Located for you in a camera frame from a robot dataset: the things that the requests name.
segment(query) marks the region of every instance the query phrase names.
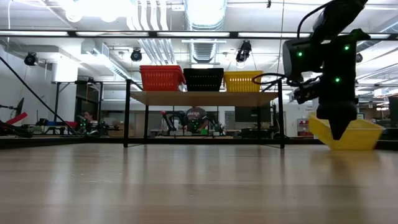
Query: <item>person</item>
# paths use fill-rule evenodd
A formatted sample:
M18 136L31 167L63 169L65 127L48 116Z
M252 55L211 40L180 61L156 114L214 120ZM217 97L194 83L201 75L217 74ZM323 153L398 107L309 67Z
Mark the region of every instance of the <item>person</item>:
M186 117L187 131L192 133L200 133L202 129L205 129L209 125L207 112L198 106L192 106L187 111Z
M92 121L93 121L93 113L91 113L91 112L89 112L89 111L86 111L86 112L85 112L85 119L86 119L87 121L89 121L89 122L92 122Z

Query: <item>black cable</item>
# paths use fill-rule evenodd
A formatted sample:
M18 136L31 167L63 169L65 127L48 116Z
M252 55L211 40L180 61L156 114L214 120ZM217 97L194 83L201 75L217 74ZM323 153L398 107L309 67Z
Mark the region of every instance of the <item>black cable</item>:
M314 9L313 11L311 11L310 13L308 13L307 15L305 15L303 17L303 19L298 24L298 28L297 28L297 38L298 39L300 38L301 26L303 25L304 21L306 19L308 19L310 16L312 16L314 13L318 12L319 10L323 9L324 7L327 7L331 2L333 2L333 0L328 2L328 3L326 3L326 4L323 4L323 5L319 6L318 8Z
M69 126L69 124L67 124L57 113L55 113L53 110L51 110L51 108L46 105L44 103L44 101L26 84L26 82L14 71L14 69L11 68L11 66L2 58L0 57L0 60L7 66L7 68L19 79L19 81L22 82L22 84L24 84L24 86L49 110L51 111L51 113L53 113L57 118L60 119L60 121L62 121L63 123L65 123L66 126L68 126L68 128L70 128L72 130L72 132L74 134L76 134L75 130Z
M273 80L273 81L270 81L270 82L264 82L264 83L256 81L256 79L258 79L260 77L264 77L264 76L276 76L276 77L280 77L280 78L277 78L276 80ZM286 75L284 75L284 74L270 72L270 73L263 73L263 74L257 75L254 78L252 78L251 81L253 83L257 84L257 85L268 85L268 84L272 84L274 82L278 82L279 80L282 80L284 78L286 78Z

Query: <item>man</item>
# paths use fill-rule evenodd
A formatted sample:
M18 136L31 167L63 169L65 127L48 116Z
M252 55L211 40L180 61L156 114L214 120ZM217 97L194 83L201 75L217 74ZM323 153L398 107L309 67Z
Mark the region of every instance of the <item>man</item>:
M192 108L187 111L187 131L200 133L201 130L205 129L208 125L209 121L204 109L192 106Z

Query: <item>shelf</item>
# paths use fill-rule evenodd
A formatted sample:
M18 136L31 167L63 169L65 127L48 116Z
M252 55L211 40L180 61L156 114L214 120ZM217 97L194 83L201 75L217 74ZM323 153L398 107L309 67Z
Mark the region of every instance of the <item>shelf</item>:
M131 98L148 106L262 106L277 93L231 93L202 91L132 91Z

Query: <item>basket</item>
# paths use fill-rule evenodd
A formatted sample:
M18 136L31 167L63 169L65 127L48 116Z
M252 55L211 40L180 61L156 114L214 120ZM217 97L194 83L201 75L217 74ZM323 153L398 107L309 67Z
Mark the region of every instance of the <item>basket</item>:
M310 114L310 132L318 136L331 150L373 150L383 127L364 119L350 122L340 140L334 140L329 122Z
M251 80L262 73L262 71L224 72L226 89L228 92L259 92L260 85ZM261 82L261 77L257 78L256 81Z
M219 91L223 76L223 68L184 69L188 91Z
M179 65L141 65L144 91L178 91L185 78Z

